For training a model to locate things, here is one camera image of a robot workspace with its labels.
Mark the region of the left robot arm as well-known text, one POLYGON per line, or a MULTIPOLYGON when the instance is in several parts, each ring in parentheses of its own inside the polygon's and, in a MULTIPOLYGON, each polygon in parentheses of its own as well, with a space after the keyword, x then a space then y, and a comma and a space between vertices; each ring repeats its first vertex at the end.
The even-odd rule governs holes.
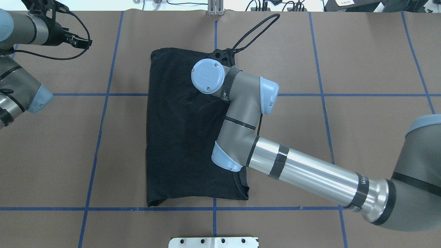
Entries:
POLYGON ((83 55, 92 45, 90 32, 80 18, 66 5, 56 0, 24 0, 27 13, 1 9, 0 58, 0 119, 1 128, 11 125, 21 114, 38 113, 53 99, 53 93, 16 61, 18 53, 34 55, 54 61, 78 58, 54 58, 36 52, 18 49, 19 44, 56 47, 66 43, 81 49, 83 55), (82 25, 87 37, 72 33, 57 22, 57 14, 68 14, 82 25))

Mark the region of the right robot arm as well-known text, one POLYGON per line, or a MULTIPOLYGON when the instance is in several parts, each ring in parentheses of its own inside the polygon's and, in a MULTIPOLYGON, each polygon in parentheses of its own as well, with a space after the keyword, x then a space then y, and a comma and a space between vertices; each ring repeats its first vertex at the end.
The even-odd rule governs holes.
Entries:
POLYGON ((192 83, 203 94, 230 102, 211 155, 219 167, 232 172, 252 168, 386 229, 440 228, 439 114, 412 123, 390 179, 369 178, 256 134, 258 118, 274 108, 277 83, 209 58, 195 63, 192 83))

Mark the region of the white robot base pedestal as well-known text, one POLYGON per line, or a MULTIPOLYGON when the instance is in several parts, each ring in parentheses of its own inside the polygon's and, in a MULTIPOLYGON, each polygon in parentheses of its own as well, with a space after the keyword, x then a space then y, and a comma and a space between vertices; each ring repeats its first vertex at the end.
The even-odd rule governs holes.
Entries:
POLYGON ((259 248, 257 237, 179 237, 172 238, 169 248, 259 248))

